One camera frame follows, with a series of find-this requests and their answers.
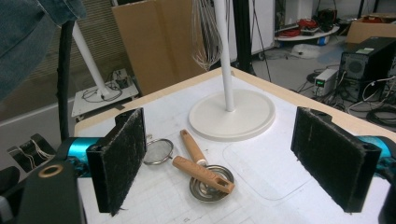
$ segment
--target power supply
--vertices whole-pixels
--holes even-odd
[[[377,100],[386,82],[374,85],[373,82],[389,76],[395,52],[396,38],[379,36],[372,36],[344,51],[338,76],[343,78],[341,90],[345,91],[345,100],[358,102],[368,97]]]
[[[333,91],[336,87],[336,74],[337,70],[328,68],[315,77],[314,94],[316,96],[324,96]]]

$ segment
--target cardboard box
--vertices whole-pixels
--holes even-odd
[[[112,11],[143,95],[205,72],[191,57],[191,0],[147,0]]]
[[[348,44],[359,44],[371,36],[396,37],[396,24],[353,21],[346,36]]]

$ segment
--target wooden handle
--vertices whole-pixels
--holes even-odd
[[[180,131],[181,138],[183,139],[184,145],[186,146],[192,160],[198,165],[207,166],[207,161],[202,153],[201,149],[198,147],[197,143],[194,141],[192,136],[183,129]]]
[[[233,182],[228,179],[225,179],[206,169],[204,166],[198,165],[183,157],[176,156],[173,159],[172,164],[177,169],[222,192],[231,193],[233,191],[233,187],[235,187]]]

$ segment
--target round white base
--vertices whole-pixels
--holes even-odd
[[[202,137],[220,141],[242,141],[266,131],[275,119],[273,102],[256,91],[234,90],[234,111],[226,111],[224,92],[198,102],[190,112],[190,124]]]

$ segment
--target white fan stand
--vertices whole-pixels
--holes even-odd
[[[84,114],[99,109],[103,106],[111,105],[127,98],[134,99],[134,97],[139,93],[134,83],[132,83],[131,86],[129,86],[128,88],[122,89],[120,96],[118,96],[120,94],[120,91],[111,90],[106,86],[106,83],[103,81],[102,76],[100,75],[99,69],[95,61],[93,60],[91,52],[88,49],[87,43],[85,42],[84,36],[82,35],[77,23],[75,23],[75,26],[73,28],[73,38],[75,39],[76,45],[78,46],[79,52],[81,53],[85,64],[87,64],[88,69],[90,70],[96,87],[92,87],[76,93],[75,101],[73,104],[72,117],[78,117],[78,119],[82,119]],[[90,96],[90,100],[88,102],[83,99],[83,95],[84,92],[91,91],[96,91],[96,94]],[[103,100],[102,97],[104,97],[104,99],[115,99],[106,101]]]
[[[224,92],[209,95],[190,111],[192,128],[202,137],[220,142],[243,141],[265,132],[275,120],[274,103],[265,95],[232,87],[225,2],[214,1],[221,36]]]

